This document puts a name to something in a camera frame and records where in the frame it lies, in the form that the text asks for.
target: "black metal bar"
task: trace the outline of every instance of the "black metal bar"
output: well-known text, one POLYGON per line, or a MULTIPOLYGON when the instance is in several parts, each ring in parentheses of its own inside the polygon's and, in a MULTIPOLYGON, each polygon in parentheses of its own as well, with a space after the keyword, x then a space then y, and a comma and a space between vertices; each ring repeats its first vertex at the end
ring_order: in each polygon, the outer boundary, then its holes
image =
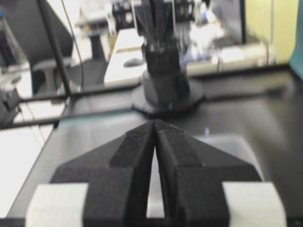
POLYGON ((241 31, 242 31, 242 43, 246 44, 247 43, 247 38, 246 38, 246 16, 245 16, 245 1, 242 0, 240 1, 240 13, 241 13, 241 31))
MULTIPOLYGON (((0 227, 24 227, 25 218, 0 219, 0 227)), ((173 218, 147 218, 144 220, 131 220, 127 223, 130 227, 181 227, 184 226, 178 219, 173 218)))
POLYGON ((251 69, 242 69, 242 70, 232 70, 232 71, 225 71, 225 72, 214 72, 209 74, 203 75, 196 75, 191 76, 193 79, 219 79, 219 78, 226 78, 226 77, 236 77, 236 76, 255 76, 255 73, 267 73, 267 72, 276 72, 281 70, 291 70, 289 64, 279 64, 279 65, 270 65, 260 68, 251 68, 251 69))
POLYGON ((69 77, 68 77, 68 73, 67 70, 64 66, 63 63, 63 57, 62 57, 62 53, 61 53, 61 49, 59 46, 59 42, 58 39, 55 35, 55 30, 53 28, 53 24, 52 21, 49 17, 48 11, 47 11, 47 5, 46 5, 46 1, 45 0, 36 0, 37 4, 38 4, 38 8, 42 17, 42 21, 44 23, 45 26, 45 30, 46 30, 46 34, 48 37, 48 40, 50 42, 50 45, 52 47, 53 50, 53 54, 57 63, 57 67, 58 67, 58 71, 60 73, 60 76, 62 78, 62 82, 64 85, 64 89, 65 89, 65 93, 67 96, 71 95, 71 90, 70 90, 70 86, 69 86, 69 77))
MULTIPOLYGON (((90 95, 98 95, 98 94, 106 94, 111 92, 119 92, 119 91, 127 91, 136 88, 138 84, 132 85, 125 85, 125 86, 117 86, 117 87, 106 87, 106 86, 98 86, 96 89, 86 89, 78 93, 73 93, 71 95, 72 98, 79 98, 82 96, 90 96, 90 95)), ((21 99, 20 103, 29 103, 29 102, 36 102, 36 101, 46 101, 51 99, 63 99, 66 98, 66 95, 45 95, 45 96, 33 96, 30 98, 23 98, 21 99)))
POLYGON ((105 59, 102 44, 100 41, 100 35, 93 35, 90 37, 91 51, 93 59, 103 60, 105 59))
POLYGON ((88 117, 88 116, 101 115, 101 114, 114 114, 117 112, 120 113, 120 112, 126 112, 126 111, 131 111, 131 110, 133 110, 133 109, 129 105, 119 107, 119 108, 108 108, 106 110, 96 111, 96 112, 91 112, 91 113, 73 114, 73 115, 67 115, 67 116, 39 119, 39 120, 28 121, 28 122, 13 123, 13 124, 3 126, 2 128, 0 128, 0 130, 30 127, 30 126, 34 126, 34 125, 41 126, 41 125, 56 124, 62 120, 68 120, 68 119, 77 118, 77 117, 88 117))
POLYGON ((272 96, 281 94, 286 91, 286 85, 281 85, 279 87, 275 87, 269 90, 251 92, 251 93, 239 93, 239 94, 231 94, 231 95, 222 95, 216 97, 206 97, 202 103, 214 103, 214 102, 224 102, 226 100, 243 100, 243 99, 255 99, 260 98, 262 96, 272 96))

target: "black cable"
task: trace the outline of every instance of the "black cable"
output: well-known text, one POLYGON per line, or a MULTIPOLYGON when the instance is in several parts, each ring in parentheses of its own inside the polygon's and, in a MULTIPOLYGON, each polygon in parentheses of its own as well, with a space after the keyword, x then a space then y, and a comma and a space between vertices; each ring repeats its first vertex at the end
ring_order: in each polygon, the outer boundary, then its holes
POLYGON ((65 4, 64 4, 64 0, 61 0, 61 2, 62 2, 62 5, 63 5, 63 9, 64 9, 64 12, 65 12, 65 15, 66 15, 68 24, 69 24, 70 29, 71 29, 71 36, 72 36, 72 39, 73 39, 74 42, 75 42, 76 50, 77 50, 78 57, 79 57, 79 60, 80 60, 81 74, 82 74, 81 87, 84 88, 84 68, 83 68, 82 58, 81 58, 81 55, 80 55, 80 51, 79 51, 79 48, 78 48, 78 44, 77 44, 77 41, 76 41, 76 37, 75 37, 75 34, 74 34, 74 30, 73 30, 73 28, 72 28, 72 26, 71 26, 70 18, 69 18, 68 14, 67 14, 67 11, 66 11, 66 7, 65 7, 65 4))

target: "computer mouse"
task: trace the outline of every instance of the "computer mouse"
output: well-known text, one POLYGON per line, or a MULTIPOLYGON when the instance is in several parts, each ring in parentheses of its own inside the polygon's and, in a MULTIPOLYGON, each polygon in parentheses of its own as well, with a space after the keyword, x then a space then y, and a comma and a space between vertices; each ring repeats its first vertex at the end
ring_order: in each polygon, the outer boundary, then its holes
POLYGON ((123 66, 126 68, 130 68, 130 67, 140 66, 143 64, 144 64, 144 61, 142 59, 132 58, 130 60, 127 60, 123 66))

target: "black rod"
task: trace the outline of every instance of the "black rod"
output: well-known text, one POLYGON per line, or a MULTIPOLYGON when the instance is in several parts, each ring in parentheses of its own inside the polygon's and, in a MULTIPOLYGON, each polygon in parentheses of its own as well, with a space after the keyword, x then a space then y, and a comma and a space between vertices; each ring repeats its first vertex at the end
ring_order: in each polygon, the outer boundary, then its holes
POLYGON ((48 40, 51 44, 53 54, 57 63, 58 71, 60 73, 60 76, 62 78, 62 82, 64 85, 65 93, 67 96, 71 96, 71 90, 69 86, 69 77, 67 70, 63 63, 63 57, 61 53, 61 49, 59 46, 58 39, 55 35, 55 30, 53 28, 52 21, 49 17, 48 11, 47 11, 47 5, 45 0, 37 0, 38 8, 42 17, 42 21, 45 26, 46 34, 48 37, 48 40))
POLYGON ((281 86, 274 87, 274 88, 271 88, 268 90, 262 90, 262 91, 256 91, 256 92, 243 92, 243 93, 239 93, 239 94, 227 94, 227 95, 214 96, 214 97, 206 96, 205 100, 203 100, 203 103, 254 99, 254 98, 260 98, 262 96, 280 95, 283 92, 285 92, 286 89, 287 89, 286 85, 281 85, 281 86))
POLYGON ((261 74, 269 74, 273 72, 283 71, 283 70, 289 70, 291 71, 290 66, 287 64, 279 64, 279 65, 270 65, 260 68, 250 68, 250 69, 240 69, 240 70, 231 70, 231 71, 223 71, 223 72, 211 72, 208 74, 203 75, 195 75, 190 76, 190 79, 201 79, 201 80, 207 80, 207 79, 214 79, 217 80, 219 78, 230 78, 230 77, 237 77, 237 76, 255 76, 256 74, 258 76, 262 76, 261 74))
MULTIPOLYGON (((131 85, 123 85, 123 86, 115 86, 115 87, 106 87, 106 86, 98 86, 98 88, 86 89, 78 93, 73 93, 72 98, 79 98, 82 96, 90 96, 90 95, 98 95, 98 94, 107 94, 111 92, 119 92, 119 91, 127 91, 136 88, 138 84, 131 85)), ((20 100, 20 103, 29 103, 36 101, 46 101, 51 99, 63 99, 66 98, 66 95, 42 95, 42 96, 33 96, 30 98, 23 98, 20 100)))
POLYGON ((0 128, 0 130, 7 130, 7 129, 15 129, 15 128, 23 128, 23 127, 30 127, 35 125, 49 125, 49 124, 57 124, 62 120, 68 120, 73 119, 77 117, 89 117, 94 115, 102 115, 102 114, 115 114, 115 113, 121 113, 126 111, 133 110, 131 105, 122 106, 119 108, 108 108, 101 111, 91 112, 91 113, 80 113, 80 114, 72 114, 67 116, 59 116, 59 117, 52 117, 52 118, 45 118, 45 119, 38 119, 34 121, 28 121, 28 122, 17 122, 9 125, 5 125, 0 128))
MULTIPOLYGON (((0 218, 0 227, 25 227, 25 218, 0 218)), ((287 226, 302 226, 302 217, 287 218, 287 226)), ((203 223, 202 226, 212 226, 208 223, 203 223)), ((181 223, 180 220, 174 218, 151 218, 145 221, 137 221, 129 223, 127 226, 130 227, 185 227, 186 225, 181 223)))

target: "computer monitor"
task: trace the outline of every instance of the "computer monitor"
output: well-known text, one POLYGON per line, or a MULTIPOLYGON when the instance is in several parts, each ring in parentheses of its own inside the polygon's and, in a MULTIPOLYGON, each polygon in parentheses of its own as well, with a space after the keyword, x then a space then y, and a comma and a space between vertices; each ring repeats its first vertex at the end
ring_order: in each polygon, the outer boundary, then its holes
POLYGON ((245 0, 211 0, 211 9, 236 44, 246 43, 245 0))

